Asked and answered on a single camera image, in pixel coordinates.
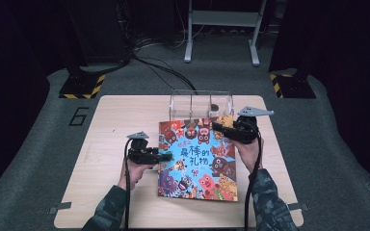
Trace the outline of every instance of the hand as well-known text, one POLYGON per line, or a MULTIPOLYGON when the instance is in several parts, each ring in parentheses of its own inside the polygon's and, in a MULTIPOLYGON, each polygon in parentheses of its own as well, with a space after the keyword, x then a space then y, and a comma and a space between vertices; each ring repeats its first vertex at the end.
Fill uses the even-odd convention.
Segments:
MULTIPOLYGON (((262 153, 263 153, 264 140, 263 139, 261 140, 262 140, 261 145, 262 145, 262 153)), ((258 139, 257 138, 254 139, 249 144, 243 144, 239 141, 230 141, 230 142, 233 143, 233 145, 237 147, 243 164, 245 164, 248 171, 252 173, 254 170, 254 165, 256 164, 256 161, 259 155, 258 139)), ((263 168, 261 160, 263 160, 263 157, 260 159, 259 169, 263 168)))
MULTIPOLYGON (((130 172, 130 190, 134 190, 137 182, 143 177, 143 173, 146 169, 153 168, 154 165, 137 165, 131 160, 127 161, 128 170, 130 172)), ((122 162, 121 174, 119 175, 119 183, 117 184, 120 188, 126 190, 127 182, 125 177, 125 161, 122 162)))

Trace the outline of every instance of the gray carpet floor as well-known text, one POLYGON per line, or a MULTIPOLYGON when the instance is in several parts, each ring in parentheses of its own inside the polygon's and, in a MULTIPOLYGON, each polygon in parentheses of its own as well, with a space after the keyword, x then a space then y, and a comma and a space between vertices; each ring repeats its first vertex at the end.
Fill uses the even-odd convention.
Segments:
MULTIPOLYGON (((300 229, 370 230, 370 192, 365 186, 370 174, 339 136, 325 88, 309 76, 316 99, 277 98, 268 72, 277 36, 264 38, 258 50, 259 67, 251 64, 248 39, 234 35, 195 41, 190 64, 183 62, 185 44, 178 48, 150 45, 136 54, 144 60, 164 61, 197 90, 262 96, 267 108, 275 111, 271 121, 298 200, 310 207, 303 211, 300 229)), ((158 73, 160 77, 148 66, 131 61, 107 74, 93 99, 59 98, 68 74, 59 70, 48 76, 51 89, 40 116, 0 179, 0 230, 57 230, 53 224, 56 215, 47 211, 62 200, 98 100, 109 94, 171 94, 171 88, 186 89, 173 75, 158 73), (88 108, 80 111, 87 115, 83 125, 68 126, 81 107, 88 108)))

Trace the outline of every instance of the person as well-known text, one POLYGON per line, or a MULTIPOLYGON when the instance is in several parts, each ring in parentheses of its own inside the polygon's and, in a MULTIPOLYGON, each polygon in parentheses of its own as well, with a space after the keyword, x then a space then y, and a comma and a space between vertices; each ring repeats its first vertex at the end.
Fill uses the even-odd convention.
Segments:
MULTIPOLYGON (((238 149, 242 162, 250 174, 253 173, 259 153, 259 141, 243 144, 230 141, 238 149)), ((130 172, 130 190, 143 177, 146 169, 153 165, 137 165, 127 160, 130 172)), ((126 203, 125 164, 121 168, 119 182, 113 186, 106 196, 98 203, 94 215, 86 222, 82 231, 119 230, 126 203)), ((251 196, 256 217, 256 230, 298 230, 293 222, 290 211, 282 199, 278 197, 278 187, 262 163, 259 164, 256 178, 252 184, 251 196)))

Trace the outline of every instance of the yellow and black hazard tape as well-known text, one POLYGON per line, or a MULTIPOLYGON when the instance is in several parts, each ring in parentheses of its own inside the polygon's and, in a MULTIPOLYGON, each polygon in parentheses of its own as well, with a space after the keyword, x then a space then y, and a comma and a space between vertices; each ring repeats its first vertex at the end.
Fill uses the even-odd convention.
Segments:
POLYGON ((95 98, 100 91, 101 85, 105 79, 105 75, 102 75, 98 78, 97 83, 95 84, 92 93, 90 94, 59 94, 59 98, 69 98, 69 99, 78 99, 78 98, 95 98))
POLYGON ((278 78, 280 77, 293 77, 293 76, 289 74, 281 74, 281 75, 270 74, 270 79, 272 80, 273 87, 275 88, 277 98, 284 98, 283 92, 281 92, 280 85, 278 84, 278 78))

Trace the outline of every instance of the book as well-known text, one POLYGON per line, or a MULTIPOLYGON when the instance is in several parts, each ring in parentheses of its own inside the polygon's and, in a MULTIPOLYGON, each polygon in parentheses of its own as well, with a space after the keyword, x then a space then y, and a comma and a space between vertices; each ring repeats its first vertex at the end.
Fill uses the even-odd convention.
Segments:
POLYGON ((172 160, 158 164, 158 195, 237 201, 235 147, 212 122, 232 126, 231 115, 161 121, 159 153, 172 160))

